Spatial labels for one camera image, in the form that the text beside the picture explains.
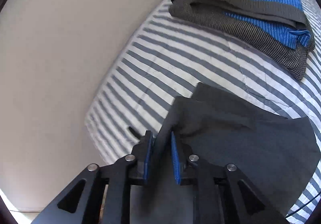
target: gray and white striped mattress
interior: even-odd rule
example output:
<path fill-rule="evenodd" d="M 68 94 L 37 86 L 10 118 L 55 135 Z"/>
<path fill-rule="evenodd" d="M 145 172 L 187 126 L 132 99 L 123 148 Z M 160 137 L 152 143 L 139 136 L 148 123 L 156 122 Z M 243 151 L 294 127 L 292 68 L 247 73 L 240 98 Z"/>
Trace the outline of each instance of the gray and white striped mattress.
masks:
<path fill-rule="evenodd" d="M 321 9 L 302 0 L 315 34 L 304 79 L 240 40 L 172 18 L 164 0 L 134 33 L 97 91 L 85 119 L 90 136 L 107 164 L 131 152 L 140 134 L 160 130 L 176 96 L 189 97 L 203 82 L 223 88 L 267 111 L 297 118 L 308 116 L 321 146 Z M 289 213 L 321 191 L 321 163 Z M 287 218 L 304 223 L 320 196 Z"/>

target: metal screw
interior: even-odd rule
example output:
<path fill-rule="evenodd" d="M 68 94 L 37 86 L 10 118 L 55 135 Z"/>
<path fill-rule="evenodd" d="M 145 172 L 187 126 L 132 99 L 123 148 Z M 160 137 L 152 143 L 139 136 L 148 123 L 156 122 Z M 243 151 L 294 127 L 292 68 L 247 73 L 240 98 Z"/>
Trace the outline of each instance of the metal screw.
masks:
<path fill-rule="evenodd" d="M 195 154 L 192 154 L 188 157 L 190 159 L 190 161 L 198 161 L 199 157 Z"/>
<path fill-rule="evenodd" d="M 95 171 L 95 170 L 97 170 L 97 168 L 98 168 L 98 165 L 94 164 L 94 163 L 89 164 L 87 167 L 88 171 Z"/>
<path fill-rule="evenodd" d="M 128 155 L 126 155 L 125 160 L 126 161 L 133 161 L 133 160 L 135 160 L 135 155 L 128 154 Z"/>
<path fill-rule="evenodd" d="M 237 168 L 237 166 L 236 165 L 234 165 L 234 164 L 227 164 L 226 165 L 226 168 L 229 170 L 229 171 L 236 171 L 238 168 Z"/>

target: black cable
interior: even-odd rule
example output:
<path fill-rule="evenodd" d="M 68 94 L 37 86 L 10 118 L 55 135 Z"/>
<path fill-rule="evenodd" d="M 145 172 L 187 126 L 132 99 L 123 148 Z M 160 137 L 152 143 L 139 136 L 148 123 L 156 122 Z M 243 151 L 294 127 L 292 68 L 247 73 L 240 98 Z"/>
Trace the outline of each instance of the black cable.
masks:
<path fill-rule="evenodd" d="M 294 215 L 295 213 L 299 212 L 301 209 L 303 209 L 305 206 L 307 206 L 309 203 L 311 203 L 313 200 L 316 199 L 317 196 L 319 196 L 321 194 L 321 191 L 313 198 L 311 199 L 309 202 L 307 202 L 306 204 L 304 204 L 302 207 L 298 208 L 296 211 L 292 212 L 291 214 L 287 215 L 285 218 L 291 217 L 292 215 Z"/>

